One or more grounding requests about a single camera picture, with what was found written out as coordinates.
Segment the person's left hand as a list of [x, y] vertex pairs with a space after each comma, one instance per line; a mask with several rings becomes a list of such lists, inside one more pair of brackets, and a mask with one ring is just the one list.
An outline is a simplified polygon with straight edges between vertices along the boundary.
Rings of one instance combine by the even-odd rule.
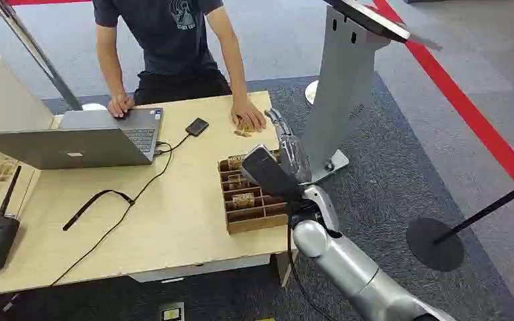
[[231, 118], [236, 128], [246, 132], [261, 132], [266, 128], [266, 120], [249, 98], [234, 98]]

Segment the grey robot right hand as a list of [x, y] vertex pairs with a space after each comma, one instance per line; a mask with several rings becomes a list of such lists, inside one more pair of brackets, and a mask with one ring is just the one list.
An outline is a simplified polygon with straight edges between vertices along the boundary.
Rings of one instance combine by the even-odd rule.
[[278, 148], [271, 150], [264, 144], [255, 146], [242, 157], [242, 175], [268, 194], [298, 201], [305, 185], [311, 181], [309, 158], [282, 114], [274, 108], [264, 113], [275, 128]]

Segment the person's right hand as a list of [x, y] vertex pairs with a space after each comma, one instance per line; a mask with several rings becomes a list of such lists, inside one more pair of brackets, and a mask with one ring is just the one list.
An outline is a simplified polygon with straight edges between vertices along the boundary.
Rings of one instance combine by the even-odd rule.
[[133, 97], [127, 95], [111, 96], [107, 105], [107, 110], [116, 120], [122, 120], [123, 118], [126, 118], [134, 105], [135, 101]]

